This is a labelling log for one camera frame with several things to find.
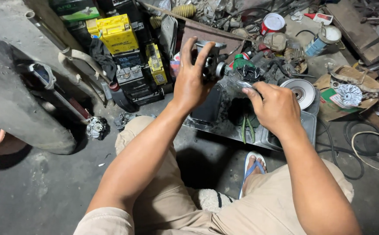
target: yellow battery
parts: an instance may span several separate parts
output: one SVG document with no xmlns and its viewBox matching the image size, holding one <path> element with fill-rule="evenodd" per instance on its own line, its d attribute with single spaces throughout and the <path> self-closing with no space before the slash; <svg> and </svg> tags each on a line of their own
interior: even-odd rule
<svg viewBox="0 0 379 235">
<path fill-rule="evenodd" d="M 88 32 L 103 41 L 111 54 L 139 48 L 127 14 L 86 21 Z"/>
<path fill-rule="evenodd" d="M 166 78 L 158 46 L 154 43 L 146 45 L 146 56 L 149 59 L 150 72 L 156 84 L 161 85 L 167 83 L 168 79 Z"/>
</svg>

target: carburetor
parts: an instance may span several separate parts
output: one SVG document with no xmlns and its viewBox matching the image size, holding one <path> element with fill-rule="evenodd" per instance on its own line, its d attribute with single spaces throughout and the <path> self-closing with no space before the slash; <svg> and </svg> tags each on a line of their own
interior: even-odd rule
<svg viewBox="0 0 379 235">
<path fill-rule="evenodd" d="M 209 42 L 210 41 L 208 40 L 199 40 L 195 42 L 195 45 L 197 46 L 197 52 L 200 53 L 203 47 Z M 225 75 L 225 68 L 227 66 L 227 63 L 224 61 L 229 57 L 229 55 L 220 55 L 220 50 L 226 48 L 226 46 L 226 44 L 216 42 L 215 46 L 210 50 L 210 53 L 208 54 L 208 57 L 205 61 L 205 66 L 203 68 L 203 75 L 206 80 L 220 80 Z"/>
</svg>

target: green battery box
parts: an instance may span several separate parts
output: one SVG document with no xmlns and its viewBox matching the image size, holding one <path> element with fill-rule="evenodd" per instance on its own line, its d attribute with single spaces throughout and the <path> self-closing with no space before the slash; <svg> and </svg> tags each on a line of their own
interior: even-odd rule
<svg viewBox="0 0 379 235">
<path fill-rule="evenodd" d="M 50 0 L 49 4 L 63 21 L 75 22 L 100 16 L 95 0 Z"/>
</svg>

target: white cable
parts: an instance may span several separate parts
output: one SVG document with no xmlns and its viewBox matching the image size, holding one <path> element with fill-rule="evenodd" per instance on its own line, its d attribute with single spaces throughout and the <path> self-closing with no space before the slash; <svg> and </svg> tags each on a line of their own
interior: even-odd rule
<svg viewBox="0 0 379 235">
<path fill-rule="evenodd" d="M 360 135 L 360 134 L 365 134 L 365 133 L 372 133 L 372 134 L 375 134 L 375 135 L 379 135 L 379 133 L 374 132 L 374 131 L 361 131 L 361 132 L 356 133 L 354 136 L 352 136 L 352 140 L 351 140 L 351 146 L 352 146 L 352 149 L 354 150 L 355 155 L 356 155 L 359 159 L 361 159 L 361 161 L 362 161 L 363 163 L 367 164 L 368 166 L 370 166 L 370 167 L 372 167 L 372 168 L 374 168 L 374 169 L 379 170 L 379 168 L 376 168 L 375 166 L 372 166 L 372 165 L 366 163 L 366 162 L 361 158 L 361 156 L 358 155 L 358 153 L 357 153 L 356 150 L 355 150 L 355 147 L 354 147 L 354 139 L 355 139 L 355 136 Z"/>
</svg>

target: green-handled pliers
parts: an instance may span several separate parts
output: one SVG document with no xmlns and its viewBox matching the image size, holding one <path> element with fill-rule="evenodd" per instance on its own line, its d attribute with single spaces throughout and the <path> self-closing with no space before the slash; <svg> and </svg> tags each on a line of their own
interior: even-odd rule
<svg viewBox="0 0 379 235">
<path fill-rule="evenodd" d="M 243 143 L 246 144 L 246 123 L 248 123 L 251 140 L 252 140 L 252 143 L 254 143 L 255 142 L 255 130 L 252 127 L 252 124 L 249 120 L 248 115 L 243 115 L 243 123 L 242 123 L 242 140 L 243 140 Z"/>
</svg>

